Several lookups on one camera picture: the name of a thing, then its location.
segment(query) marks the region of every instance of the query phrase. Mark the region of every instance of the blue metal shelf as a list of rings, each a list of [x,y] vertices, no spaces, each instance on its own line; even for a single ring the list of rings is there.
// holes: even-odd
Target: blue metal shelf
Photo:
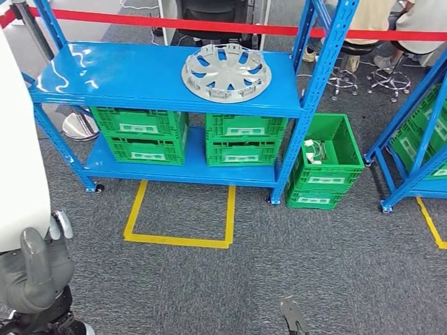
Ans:
[[[209,167],[205,157],[205,132],[191,127],[183,166],[120,163],[116,161],[107,143],[100,136],[85,169],[91,177],[149,179],[182,183],[257,186],[272,188],[276,183],[275,168],[270,166]]]
[[[151,108],[181,112],[273,117],[301,116],[296,77],[288,53],[264,52],[272,82],[242,103],[214,103],[192,94],[181,80],[194,47],[116,43],[68,43],[30,89],[36,103]]]
[[[329,17],[322,0],[307,0],[291,54],[263,52],[272,70],[268,88],[246,102],[219,104],[199,98],[181,80],[181,68],[196,48],[67,42],[47,0],[34,2],[59,50],[30,88],[34,116],[87,191],[96,189],[92,177],[257,186],[271,188],[272,204],[280,202],[359,4],[359,0],[339,1]],[[312,78],[300,98],[296,74],[316,15],[322,18],[326,35]],[[190,132],[186,164],[181,167],[118,163],[103,137],[84,165],[54,128],[42,103],[288,117],[295,123],[281,166],[208,167],[203,131],[196,128]]]
[[[411,115],[424,95],[433,84],[442,82],[441,88],[433,105],[427,128],[424,132],[420,146],[418,148],[412,171],[407,172],[400,158],[389,145],[393,134],[399,130],[409,115]],[[447,161],[447,144],[439,150],[427,162],[422,164],[430,139],[435,129],[436,122],[439,117],[441,109],[447,96],[447,50],[444,52],[428,74],[400,108],[400,110],[390,122],[390,124],[365,155],[366,163],[372,163],[375,158],[380,164],[390,194],[381,202],[384,212],[393,210],[393,206],[405,197],[427,197],[447,198],[447,179],[427,179],[433,171]],[[396,167],[400,174],[401,183],[397,185],[392,177],[382,151],[387,147],[391,153]]]

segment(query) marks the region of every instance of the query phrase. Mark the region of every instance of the red barrier rope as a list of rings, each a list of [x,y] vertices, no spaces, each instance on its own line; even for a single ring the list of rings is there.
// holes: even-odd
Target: red barrier rope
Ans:
[[[34,16],[39,16],[35,8],[30,8]],[[295,36],[297,27],[279,26],[279,25],[256,25],[242,23],[227,22],[211,22],[211,21],[196,21],[196,20],[178,20],[178,19],[162,19],[160,17],[143,17],[133,15],[118,15],[105,13],[79,12],[76,10],[53,10],[54,16],[60,20],[75,20],[85,22],[100,22],[110,24],[127,24],[131,26],[146,27],[165,27],[174,29],[189,29],[199,31],[229,31],[245,34],[267,34],[279,36]],[[2,27],[9,24],[11,10],[0,20]],[[322,29],[313,29],[311,37],[324,37]],[[427,40],[427,41],[446,41],[447,31],[371,31],[371,30],[350,30],[347,38],[371,39],[371,40]]]
[[[0,26],[5,28],[14,20],[15,20],[14,13],[12,10],[8,9],[5,14],[0,16]]]

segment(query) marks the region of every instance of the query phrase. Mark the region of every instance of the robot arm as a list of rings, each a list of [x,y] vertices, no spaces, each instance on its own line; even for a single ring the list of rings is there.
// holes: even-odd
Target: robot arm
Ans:
[[[75,320],[68,283],[74,264],[64,237],[72,237],[64,211],[51,214],[50,193],[34,123],[32,102],[0,29],[0,301],[15,309],[3,334],[91,335]]]

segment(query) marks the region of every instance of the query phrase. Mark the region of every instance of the yellow tape marking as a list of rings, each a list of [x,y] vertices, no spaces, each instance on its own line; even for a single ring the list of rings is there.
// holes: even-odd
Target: yellow tape marking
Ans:
[[[437,244],[437,246],[439,249],[447,249],[447,241],[442,240],[442,238],[436,229],[436,226],[433,222],[430,215],[428,213],[427,208],[425,208],[425,205],[422,202],[422,199],[421,199],[421,197],[416,197],[416,201],[418,202],[418,204],[419,204],[419,207],[421,207],[422,215],[424,215],[424,218],[425,218],[425,220],[427,221],[427,224],[428,225],[429,229],[432,232],[432,235],[433,236],[434,241]]]
[[[135,201],[124,231],[125,241],[140,242],[140,243],[153,243],[153,244],[168,244],[171,246],[197,246],[202,248],[220,248],[228,249],[230,244],[233,242],[233,230],[235,222],[235,201],[236,201],[236,187],[230,186],[228,189],[228,201],[227,203],[227,220],[225,226],[225,240],[215,239],[190,239],[186,237],[169,237],[160,235],[146,235],[146,234],[134,234],[134,228],[137,223],[137,217],[140,212],[140,208],[143,203],[146,188],[147,187],[147,180],[142,180],[138,187],[138,191],[135,196]]]

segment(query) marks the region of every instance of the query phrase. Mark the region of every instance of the green plastic crate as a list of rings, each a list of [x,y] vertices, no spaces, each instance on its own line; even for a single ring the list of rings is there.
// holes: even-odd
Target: green plastic crate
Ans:
[[[91,107],[98,127],[118,137],[180,138],[190,119],[187,113],[131,108]]]
[[[409,172],[412,166],[413,166],[413,161],[416,158],[421,139],[421,130],[412,122],[406,122],[390,140],[390,145],[401,159],[405,170]],[[427,162],[435,153],[436,150],[429,144],[422,159],[422,164]],[[427,179],[439,177],[447,177],[447,163],[442,165],[439,169],[428,176]]]
[[[436,85],[432,91],[428,93],[419,107],[416,109],[408,120],[412,122],[421,131],[424,132],[432,114],[433,107],[439,92],[440,85]],[[430,145],[436,151],[440,150],[447,143],[447,100],[442,106],[442,109],[436,122],[435,129],[430,138]]]
[[[106,134],[109,148],[120,162],[183,165],[188,127],[180,140],[150,140]]]
[[[285,204],[289,208],[310,208],[332,210],[344,197],[344,194],[330,192],[303,192],[286,187]]]
[[[206,114],[207,139],[247,142],[282,141],[288,119],[282,117],[246,117]]]
[[[364,164],[346,114],[316,114],[306,140],[321,141],[318,147],[301,146],[291,176],[294,192],[346,193],[363,171]],[[307,152],[317,152],[322,162],[312,164]]]
[[[207,142],[210,166],[273,165],[280,142]]]

